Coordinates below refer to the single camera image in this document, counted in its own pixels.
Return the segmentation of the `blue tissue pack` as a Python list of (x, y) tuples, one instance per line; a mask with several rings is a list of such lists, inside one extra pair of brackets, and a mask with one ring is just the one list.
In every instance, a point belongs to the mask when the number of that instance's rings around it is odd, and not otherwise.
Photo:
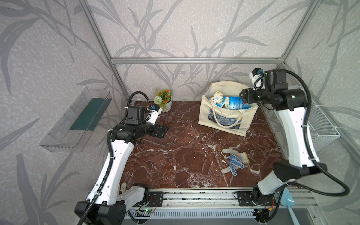
[(212, 97), (208, 98), (208, 100), (218, 107), (225, 105), (225, 96), (220, 91), (217, 91)]
[(240, 97), (225, 97), (225, 109), (240, 110), (249, 108), (251, 108), (251, 105), (243, 103)]

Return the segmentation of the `blue tissue pack front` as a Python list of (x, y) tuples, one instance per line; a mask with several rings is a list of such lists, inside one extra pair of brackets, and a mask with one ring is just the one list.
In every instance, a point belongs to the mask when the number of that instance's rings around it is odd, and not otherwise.
[(208, 100), (218, 107), (225, 105), (225, 96), (220, 91), (217, 91), (212, 97), (208, 98)]

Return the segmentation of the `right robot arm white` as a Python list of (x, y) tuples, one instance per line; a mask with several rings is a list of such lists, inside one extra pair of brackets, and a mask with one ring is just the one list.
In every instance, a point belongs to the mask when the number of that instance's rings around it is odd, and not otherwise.
[(309, 128), (303, 125), (308, 106), (305, 91), (301, 88), (289, 89), (285, 69), (263, 71), (255, 68), (249, 77), (253, 86), (240, 93), (243, 103), (270, 104), (284, 128), (288, 145), (288, 159), (275, 162), (273, 171), (258, 182), (250, 194), (254, 204), (262, 205), (288, 183), (321, 173), (327, 170), (327, 166), (320, 163), (316, 167), (308, 154), (311, 152), (313, 158), (319, 161), (313, 143), (309, 141), (309, 148), (305, 144), (303, 130)]

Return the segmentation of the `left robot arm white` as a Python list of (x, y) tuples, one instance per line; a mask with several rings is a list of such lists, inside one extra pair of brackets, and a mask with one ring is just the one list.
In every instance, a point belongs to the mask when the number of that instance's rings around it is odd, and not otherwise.
[(130, 208), (150, 201), (148, 185), (137, 184), (129, 190), (121, 191), (121, 178), (127, 160), (139, 138), (149, 135), (162, 139), (169, 128), (166, 125), (118, 124), (107, 134), (108, 157), (97, 182), (85, 201), (76, 204), (75, 214), (78, 224), (120, 225)]

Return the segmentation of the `cream starry night canvas bag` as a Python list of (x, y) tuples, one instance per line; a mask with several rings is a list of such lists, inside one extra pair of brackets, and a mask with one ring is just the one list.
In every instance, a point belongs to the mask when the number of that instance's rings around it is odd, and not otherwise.
[(249, 109), (232, 110), (221, 108), (208, 99), (217, 91), (226, 97), (239, 97), (241, 91), (247, 88), (247, 85), (233, 81), (213, 82), (202, 96), (198, 124), (245, 137), (258, 105), (250, 104)]

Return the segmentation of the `white ribbed flower pot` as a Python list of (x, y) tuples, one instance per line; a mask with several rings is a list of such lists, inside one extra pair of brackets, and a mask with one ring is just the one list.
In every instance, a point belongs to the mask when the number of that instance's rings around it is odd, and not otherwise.
[(172, 100), (168, 101), (167, 103), (164, 103), (162, 106), (162, 112), (166, 113), (169, 112), (171, 110), (172, 107)]

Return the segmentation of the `artificial green flower plant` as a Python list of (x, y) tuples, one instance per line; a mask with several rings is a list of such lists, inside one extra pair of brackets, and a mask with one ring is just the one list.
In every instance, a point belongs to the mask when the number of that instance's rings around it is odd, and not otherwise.
[(172, 100), (172, 91), (170, 89), (155, 89), (154, 103), (159, 105), (161, 108), (164, 103)]

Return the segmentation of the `white knit glove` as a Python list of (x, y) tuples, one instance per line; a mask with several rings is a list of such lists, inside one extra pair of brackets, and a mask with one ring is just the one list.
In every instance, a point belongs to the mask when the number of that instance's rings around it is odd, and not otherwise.
[(125, 193), (127, 190), (127, 183), (124, 182), (120, 185), (120, 189), (119, 189), (119, 196), (122, 195), (123, 193)]

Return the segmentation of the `beige blue striped glove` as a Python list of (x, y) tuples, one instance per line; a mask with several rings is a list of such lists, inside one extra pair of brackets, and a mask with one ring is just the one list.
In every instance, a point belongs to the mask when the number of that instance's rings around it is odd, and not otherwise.
[(229, 164), (227, 168), (221, 170), (223, 174), (231, 173), (233, 176), (237, 176), (237, 169), (244, 169), (246, 164), (249, 164), (248, 155), (245, 152), (238, 152), (231, 149), (223, 149), (223, 153), (230, 154)]

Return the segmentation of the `light blue plastic scoop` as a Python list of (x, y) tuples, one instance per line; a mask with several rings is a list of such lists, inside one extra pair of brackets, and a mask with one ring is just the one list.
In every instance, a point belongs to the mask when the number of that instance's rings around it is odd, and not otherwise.
[(292, 209), (292, 207), (295, 206), (295, 201), (291, 196), (291, 193), (289, 192), (288, 188), (284, 188), (280, 202), (283, 206), (285, 206), (288, 209), (293, 224), (300, 225), (299, 220)]

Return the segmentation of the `clear plastic wall shelf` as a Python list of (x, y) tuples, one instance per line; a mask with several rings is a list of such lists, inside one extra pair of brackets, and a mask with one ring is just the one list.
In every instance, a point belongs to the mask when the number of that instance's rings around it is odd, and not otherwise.
[(109, 91), (84, 88), (39, 145), (52, 153), (82, 152), (111, 101)]

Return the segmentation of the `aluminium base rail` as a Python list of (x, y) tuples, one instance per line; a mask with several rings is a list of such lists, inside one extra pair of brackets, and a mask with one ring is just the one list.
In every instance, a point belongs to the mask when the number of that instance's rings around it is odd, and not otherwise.
[(250, 199), (249, 188), (186, 188), (149, 189), (131, 187), (114, 198), (105, 199), (102, 193), (91, 208), (86, 223), (120, 225), (130, 219), (145, 223), (148, 219), (208, 219), (249, 218), (266, 222), (274, 212), (282, 209), (304, 210), (312, 219), (321, 215), (313, 195), (304, 189), (289, 189), (294, 203), (288, 206), (287, 195), (265, 197), (255, 203)]

